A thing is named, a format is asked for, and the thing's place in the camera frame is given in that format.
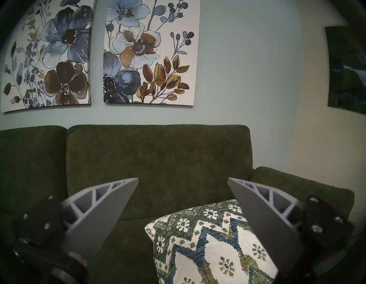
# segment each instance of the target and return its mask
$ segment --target patterned pillow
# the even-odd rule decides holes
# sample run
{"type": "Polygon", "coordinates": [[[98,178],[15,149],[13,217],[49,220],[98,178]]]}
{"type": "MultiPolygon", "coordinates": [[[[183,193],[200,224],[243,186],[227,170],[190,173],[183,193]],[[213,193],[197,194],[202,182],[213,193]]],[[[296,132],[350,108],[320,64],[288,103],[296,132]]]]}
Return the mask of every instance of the patterned pillow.
{"type": "Polygon", "coordinates": [[[163,216],[145,231],[160,284],[267,284],[277,273],[235,199],[163,216]]]}

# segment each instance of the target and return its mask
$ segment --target wall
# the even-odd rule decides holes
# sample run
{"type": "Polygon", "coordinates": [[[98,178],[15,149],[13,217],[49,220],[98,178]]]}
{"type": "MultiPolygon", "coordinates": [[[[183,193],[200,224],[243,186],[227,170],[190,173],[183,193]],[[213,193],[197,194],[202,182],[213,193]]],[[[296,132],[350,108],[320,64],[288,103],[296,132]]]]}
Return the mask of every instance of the wall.
{"type": "Polygon", "coordinates": [[[106,8],[104,1],[97,1],[91,38],[92,105],[1,113],[0,130],[37,125],[68,128],[85,123],[237,123],[251,130],[254,166],[283,170],[301,80],[301,34],[295,0],[201,0],[193,107],[103,103],[106,8]]]}
{"type": "Polygon", "coordinates": [[[294,137],[285,170],[355,193],[350,220],[361,225],[366,204],[366,116],[328,104],[325,26],[346,25],[326,0],[298,0],[303,75],[294,137]]]}

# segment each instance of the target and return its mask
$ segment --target green upholstery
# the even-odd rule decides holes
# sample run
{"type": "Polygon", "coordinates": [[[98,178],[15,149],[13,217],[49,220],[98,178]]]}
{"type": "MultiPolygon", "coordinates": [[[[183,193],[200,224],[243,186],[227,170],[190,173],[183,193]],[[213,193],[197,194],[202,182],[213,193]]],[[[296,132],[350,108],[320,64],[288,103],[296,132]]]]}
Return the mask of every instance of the green upholstery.
{"type": "MultiPolygon", "coordinates": [[[[90,283],[158,283],[145,225],[193,206],[233,199],[228,177],[248,180],[253,174],[250,180],[300,200],[313,193],[345,216],[354,200],[347,189],[265,167],[253,172],[250,132],[242,125],[41,126],[0,131],[0,147],[1,272],[14,270],[7,267],[4,252],[14,240],[9,224],[17,215],[46,195],[62,200],[114,180],[138,177],[139,185],[89,263],[90,283]]],[[[26,271],[20,265],[15,276],[33,281],[26,271]]]]}
{"type": "Polygon", "coordinates": [[[68,131],[69,195],[139,178],[122,220],[233,199],[228,177],[249,178],[252,167],[243,125],[81,125],[68,131]]]}
{"type": "Polygon", "coordinates": [[[0,209],[21,214],[46,195],[66,198],[67,129],[39,126],[0,131],[0,209]]]}
{"type": "Polygon", "coordinates": [[[118,221],[88,265],[90,284],[158,284],[153,243],[144,230],[158,217],[118,221]]]}
{"type": "Polygon", "coordinates": [[[321,184],[268,167],[256,168],[250,181],[281,189],[303,202],[309,195],[316,195],[346,218],[350,215],[355,199],[352,190],[321,184]]]}

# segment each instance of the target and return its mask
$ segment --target canvas print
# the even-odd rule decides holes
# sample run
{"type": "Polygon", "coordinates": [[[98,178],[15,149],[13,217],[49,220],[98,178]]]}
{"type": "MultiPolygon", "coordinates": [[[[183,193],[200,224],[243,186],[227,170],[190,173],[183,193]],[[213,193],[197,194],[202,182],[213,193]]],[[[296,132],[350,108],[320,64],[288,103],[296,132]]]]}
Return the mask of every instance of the canvas print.
{"type": "Polygon", "coordinates": [[[37,0],[5,53],[2,112],[90,103],[89,42],[94,0],[37,0]]]}
{"type": "Polygon", "coordinates": [[[104,102],[192,106],[200,1],[108,1],[104,102]]]}
{"type": "Polygon", "coordinates": [[[328,106],[366,114],[366,53],[349,27],[326,27],[328,106]]]}

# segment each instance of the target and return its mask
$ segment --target sofa armrest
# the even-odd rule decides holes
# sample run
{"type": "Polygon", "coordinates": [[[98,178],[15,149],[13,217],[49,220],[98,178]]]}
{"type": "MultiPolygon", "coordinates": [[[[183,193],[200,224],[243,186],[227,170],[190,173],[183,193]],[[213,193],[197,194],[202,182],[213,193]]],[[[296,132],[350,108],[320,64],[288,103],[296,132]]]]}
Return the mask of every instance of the sofa armrest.
{"type": "Polygon", "coordinates": [[[355,194],[350,189],[333,187],[268,167],[256,168],[250,181],[283,190],[302,202],[309,195],[316,195],[346,218],[348,218],[355,200],[355,194]]]}

